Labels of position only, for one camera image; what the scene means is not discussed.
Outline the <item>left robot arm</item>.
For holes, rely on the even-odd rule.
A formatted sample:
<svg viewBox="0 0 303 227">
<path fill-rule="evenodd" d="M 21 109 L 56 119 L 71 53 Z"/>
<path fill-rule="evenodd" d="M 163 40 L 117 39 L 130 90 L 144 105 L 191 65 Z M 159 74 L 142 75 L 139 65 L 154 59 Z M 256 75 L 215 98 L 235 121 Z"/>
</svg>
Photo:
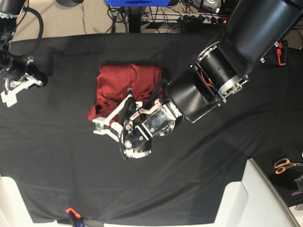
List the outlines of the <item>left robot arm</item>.
<svg viewBox="0 0 303 227">
<path fill-rule="evenodd" d="M 161 80 L 147 102 L 128 87 L 114 110 L 92 120 L 94 133 L 115 140 L 125 158 L 149 155 L 154 137 L 169 135 L 183 119 L 198 121 L 240 91 L 302 14 L 300 0 L 240 0 L 222 37 L 215 37 L 180 76 Z"/>
</svg>

